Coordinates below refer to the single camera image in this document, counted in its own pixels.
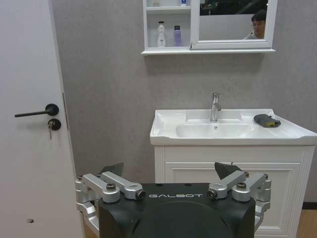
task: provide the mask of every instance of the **white bottle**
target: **white bottle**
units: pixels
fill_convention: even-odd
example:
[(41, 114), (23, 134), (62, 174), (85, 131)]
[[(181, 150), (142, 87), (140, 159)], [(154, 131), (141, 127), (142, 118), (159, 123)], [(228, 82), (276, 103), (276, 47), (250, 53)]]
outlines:
[(187, 6), (187, 0), (180, 0), (181, 6)]
[(165, 39), (165, 27), (163, 25), (163, 21), (158, 22), (158, 47), (165, 47), (166, 46), (166, 39)]

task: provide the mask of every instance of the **chrome faucet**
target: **chrome faucet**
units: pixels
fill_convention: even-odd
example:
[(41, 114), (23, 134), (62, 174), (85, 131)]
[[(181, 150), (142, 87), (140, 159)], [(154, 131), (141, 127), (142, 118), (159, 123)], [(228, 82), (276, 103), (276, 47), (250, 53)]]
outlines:
[(221, 106), (219, 104), (219, 96), (220, 96), (220, 94), (218, 94), (218, 93), (213, 94), (213, 99), (212, 99), (212, 103), (211, 103), (211, 117), (210, 117), (211, 123), (215, 123), (218, 121), (217, 112), (221, 111)]

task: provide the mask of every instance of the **black door handle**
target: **black door handle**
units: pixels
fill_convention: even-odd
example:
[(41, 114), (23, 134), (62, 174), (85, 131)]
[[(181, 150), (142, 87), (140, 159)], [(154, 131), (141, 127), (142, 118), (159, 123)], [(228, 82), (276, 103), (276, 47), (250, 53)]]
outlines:
[(59, 112), (59, 108), (55, 104), (47, 104), (45, 107), (45, 111), (41, 112), (33, 112), (33, 113), (22, 113), (22, 114), (15, 114), (15, 118), (21, 118), (21, 117), (28, 117), (28, 116), (34, 116), (34, 115), (42, 115), (42, 114), (48, 114), (50, 116), (55, 116)]

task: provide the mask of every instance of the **bolt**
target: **bolt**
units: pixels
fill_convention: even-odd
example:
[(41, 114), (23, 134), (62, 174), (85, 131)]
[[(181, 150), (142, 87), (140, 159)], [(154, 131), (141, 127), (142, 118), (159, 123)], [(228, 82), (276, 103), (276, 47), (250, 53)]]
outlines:
[(245, 182), (239, 182), (239, 183), (237, 183), (237, 188), (238, 189), (246, 189), (247, 185)]
[(114, 183), (108, 183), (107, 186), (106, 186), (106, 189), (107, 189), (108, 191), (115, 191), (116, 186), (115, 186)]
[(208, 190), (207, 191), (207, 196), (211, 199), (211, 200), (215, 200), (218, 197), (217, 191), (212, 189), (212, 190)]
[(145, 198), (145, 195), (146, 195), (145, 191), (139, 190), (139, 191), (137, 191), (137, 193), (135, 194), (135, 198), (136, 198), (137, 200), (142, 200), (143, 198)]

